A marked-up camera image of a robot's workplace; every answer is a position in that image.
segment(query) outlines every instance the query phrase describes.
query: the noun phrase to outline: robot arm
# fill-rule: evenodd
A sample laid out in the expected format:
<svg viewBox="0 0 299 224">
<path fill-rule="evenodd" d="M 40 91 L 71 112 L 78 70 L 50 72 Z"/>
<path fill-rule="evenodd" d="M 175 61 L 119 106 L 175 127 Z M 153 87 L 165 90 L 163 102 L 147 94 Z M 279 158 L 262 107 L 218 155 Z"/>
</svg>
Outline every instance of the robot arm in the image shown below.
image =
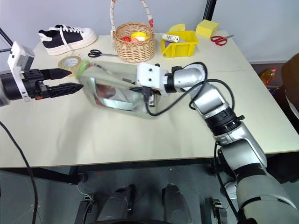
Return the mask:
<svg viewBox="0 0 299 224">
<path fill-rule="evenodd" d="M 204 65 L 193 63 L 171 73 L 149 64 L 137 67 L 137 84 L 159 90 L 162 96 L 184 92 L 206 77 Z M 264 152 L 230 108 L 216 86 L 206 83 L 190 91 L 193 105 L 221 148 L 218 156 L 237 178 L 239 223 L 299 223 L 299 213 L 285 190 L 267 173 Z"/>
<path fill-rule="evenodd" d="M 76 83 L 44 85 L 43 80 L 61 79 L 71 72 L 63 69 L 30 70 L 34 56 L 32 50 L 14 42 L 7 61 L 10 71 L 0 73 L 0 106 L 22 98 L 28 102 L 30 98 L 40 100 L 64 96 L 75 93 L 83 87 Z"/>
</svg>

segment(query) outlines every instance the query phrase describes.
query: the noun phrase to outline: white table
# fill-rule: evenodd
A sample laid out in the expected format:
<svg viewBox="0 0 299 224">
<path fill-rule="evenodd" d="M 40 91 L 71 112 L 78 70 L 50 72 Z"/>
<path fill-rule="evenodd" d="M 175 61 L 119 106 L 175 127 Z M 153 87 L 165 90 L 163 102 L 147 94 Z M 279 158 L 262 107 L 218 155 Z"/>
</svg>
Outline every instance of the white table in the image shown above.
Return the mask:
<svg viewBox="0 0 299 224">
<path fill-rule="evenodd" d="M 226 36 L 226 31 L 218 35 Z M 149 63 L 171 66 L 202 61 L 209 78 L 225 81 L 235 95 L 237 116 L 245 115 L 245 124 L 266 153 L 299 150 L 299 136 L 240 52 L 233 39 L 217 46 L 198 36 L 199 45 L 192 57 L 165 58 L 161 55 L 160 34 L 156 35 L 155 56 Z M 113 53 L 110 36 L 73 52 L 87 53 L 100 49 Z M 49 56 L 41 43 L 34 50 L 32 68 L 55 68 L 67 54 Z M 125 63 L 116 57 L 97 60 Z M 65 78 L 49 84 L 75 82 Z M 227 91 L 217 85 L 230 102 Z M 163 99 L 165 106 L 180 94 Z M 205 122 L 188 108 L 186 97 L 167 113 L 152 119 L 140 119 L 93 107 L 83 91 L 69 96 L 25 103 L 13 101 L 2 107 L 0 119 L 7 125 L 33 167 L 99 164 L 125 161 L 148 161 L 213 156 L 214 140 Z M 0 167 L 24 167 L 10 139 L 0 130 Z"/>
</svg>

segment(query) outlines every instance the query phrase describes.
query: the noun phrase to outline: scissors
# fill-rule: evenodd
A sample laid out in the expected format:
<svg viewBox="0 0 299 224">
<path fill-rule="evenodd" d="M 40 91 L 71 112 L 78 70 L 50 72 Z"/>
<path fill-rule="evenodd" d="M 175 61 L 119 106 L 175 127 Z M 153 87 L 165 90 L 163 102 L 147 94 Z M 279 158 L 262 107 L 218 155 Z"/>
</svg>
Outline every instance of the scissors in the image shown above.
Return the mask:
<svg viewBox="0 0 299 224">
<path fill-rule="evenodd" d="M 100 52 L 100 50 L 97 49 L 93 49 L 90 51 L 90 53 L 88 53 L 89 57 L 100 57 L 100 56 L 115 56 L 118 57 L 118 55 L 112 55 L 112 54 L 103 54 L 102 52 Z"/>
<path fill-rule="evenodd" d="M 231 38 L 234 35 L 229 35 L 229 36 L 212 36 L 211 41 L 215 42 L 215 44 L 219 46 L 223 46 L 228 42 L 228 38 Z"/>
</svg>

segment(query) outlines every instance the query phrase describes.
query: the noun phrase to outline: yellow plastic bin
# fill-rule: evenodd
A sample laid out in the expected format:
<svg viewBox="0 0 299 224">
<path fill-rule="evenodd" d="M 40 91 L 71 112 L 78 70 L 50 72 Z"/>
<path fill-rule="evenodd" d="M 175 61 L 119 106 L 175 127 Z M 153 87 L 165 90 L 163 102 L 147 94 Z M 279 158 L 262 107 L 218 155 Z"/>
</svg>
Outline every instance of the yellow plastic bin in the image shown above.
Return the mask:
<svg viewBox="0 0 299 224">
<path fill-rule="evenodd" d="M 198 40 L 193 30 L 188 31 L 177 31 L 167 32 L 170 35 L 179 36 L 180 39 L 186 42 L 170 43 L 167 47 L 165 46 L 165 40 L 161 40 L 161 51 L 166 57 L 185 57 L 192 56 Z"/>
</svg>

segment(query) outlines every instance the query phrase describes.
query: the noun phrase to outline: basket handle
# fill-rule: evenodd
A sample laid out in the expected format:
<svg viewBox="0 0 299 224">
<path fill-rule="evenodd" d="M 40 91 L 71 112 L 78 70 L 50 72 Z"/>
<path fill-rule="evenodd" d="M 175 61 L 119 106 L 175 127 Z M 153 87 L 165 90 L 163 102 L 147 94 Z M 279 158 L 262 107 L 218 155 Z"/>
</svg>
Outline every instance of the basket handle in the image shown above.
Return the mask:
<svg viewBox="0 0 299 224">
<path fill-rule="evenodd" d="M 146 4 L 145 0 L 139 0 L 144 8 L 145 8 L 145 11 L 146 11 L 146 14 L 148 16 L 148 20 L 149 20 L 149 25 L 151 28 L 154 27 L 154 20 L 153 20 L 153 16 L 150 14 L 150 10 L 149 10 L 149 7 L 148 5 Z M 111 35 L 113 33 L 113 31 L 115 31 L 115 23 L 114 23 L 114 5 L 116 3 L 116 0 L 111 0 L 111 3 L 110 3 L 110 21 L 111 21 Z"/>
</svg>

